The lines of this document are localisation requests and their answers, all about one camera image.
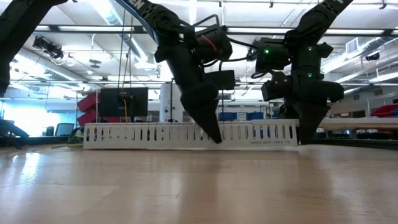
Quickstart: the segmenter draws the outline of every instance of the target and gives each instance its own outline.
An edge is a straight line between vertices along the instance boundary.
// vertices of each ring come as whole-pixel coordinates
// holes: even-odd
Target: wooden tabletop
[[[0,223],[396,224],[398,151],[7,151]]]

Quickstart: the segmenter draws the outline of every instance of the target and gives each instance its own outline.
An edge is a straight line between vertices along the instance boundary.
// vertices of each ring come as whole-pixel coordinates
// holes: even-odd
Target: black monitor
[[[98,111],[101,117],[124,117],[124,100],[127,116],[148,115],[148,88],[104,88],[101,89]]]

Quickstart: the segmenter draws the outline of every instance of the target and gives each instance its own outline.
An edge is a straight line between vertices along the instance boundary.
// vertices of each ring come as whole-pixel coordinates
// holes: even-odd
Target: pole
[[[371,105],[369,103],[369,99],[368,99],[368,117],[371,116]]]
[[[77,98],[77,92],[76,92],[76,120],[75,120],[75,128],[77,128],[77,111],[78,111],[77,103],[78,103],[78,98]]]
[[[173,122],[173,80],[170,82],[170,122]]]
[[[223,115],[223,121],[225,121],[225,114],[224,114],[224,88],[221,90],[221,114]]]
[[[95,123],[98,123],[98,90],[95,90]]]

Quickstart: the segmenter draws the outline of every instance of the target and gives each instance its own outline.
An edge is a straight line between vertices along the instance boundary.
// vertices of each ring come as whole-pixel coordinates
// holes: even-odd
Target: white cable tray
[[[295,120],[271,119],[219,123],[223,137],[215,144],[192,123],[86,124],[85,149],[219,149],[265,150],[296,146]]]

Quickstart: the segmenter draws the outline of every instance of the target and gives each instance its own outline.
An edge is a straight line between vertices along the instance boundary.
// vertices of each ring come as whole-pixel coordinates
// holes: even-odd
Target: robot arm
[[[337,16],[353,0],[324,0],[306,12],[298,26],[285,35],[286,45],[315,45],[329,29]]]
[[[9,84],[9,63],[52,6],[68,0],[13,0],[0,17],[0,93]],[[216,143],[221,134],[215,115],[218,89],[204,79],[204,63],[227,60],[232,46],[219,24],[195,33],[195,28],[159,4],[148,0],[116,0],[136,17],[158,45],[155,59],[166,61],[182,92],[185,110]]]
[[[311,140],[317,127],[332,103],[344,98],[344,88],[335,82],[323,81],[321,59],[327,58],[333,47],[318,44],[336,17],[353,0],[324,0],[303,15],[300,24],[285,34],[284,39],[262,38],[259,41],[256,73],[259,78],[266,73],[272,80],[262,88],[265,101],[284,98],[281,114],[286,118],[298,118],[302,144]],[[291,64],[290,75],[274,70],[283,70]]]

